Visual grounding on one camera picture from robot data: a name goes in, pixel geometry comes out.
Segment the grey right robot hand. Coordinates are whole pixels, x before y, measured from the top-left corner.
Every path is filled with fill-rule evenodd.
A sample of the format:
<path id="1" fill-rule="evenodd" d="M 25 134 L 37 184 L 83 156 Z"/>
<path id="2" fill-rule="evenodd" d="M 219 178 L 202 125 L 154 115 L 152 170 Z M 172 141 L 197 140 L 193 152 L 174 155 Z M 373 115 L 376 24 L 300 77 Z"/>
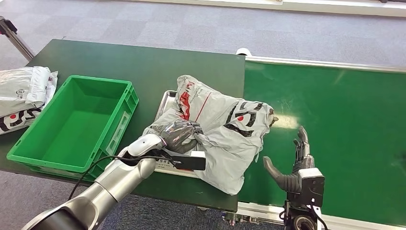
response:
<path id="1" fill-rule="evenodd" d="M 290 174 L 281 173 L 272 163 L 268 156 L 263 156 L 263 165 L 271 178 L 283 190 L 289 193 L 300 193 L 299 170 L 314 168 L 314 157 L 310 154 L 310 145 L 308 143 L 308 134 L 303 126 L 298 129 L 297 136 L 299 140 L 294 139 L 295 161 Z"/>

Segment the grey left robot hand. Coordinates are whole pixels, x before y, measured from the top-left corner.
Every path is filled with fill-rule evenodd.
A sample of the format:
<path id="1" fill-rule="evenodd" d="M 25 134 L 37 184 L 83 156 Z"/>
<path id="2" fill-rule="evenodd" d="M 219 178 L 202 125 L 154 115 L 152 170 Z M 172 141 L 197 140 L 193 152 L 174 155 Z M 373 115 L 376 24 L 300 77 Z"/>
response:
<path id="1" fill-rule="evenodd" d="M 166 149 L 184 154 L 197 145 L 196 139 L 184 143 L 189 137 L 194 137 L 195 134 L 203 134 L 199 123 L 178 119 L 165 126 L 159 133 L 159 136 L 166 143 Z"/>

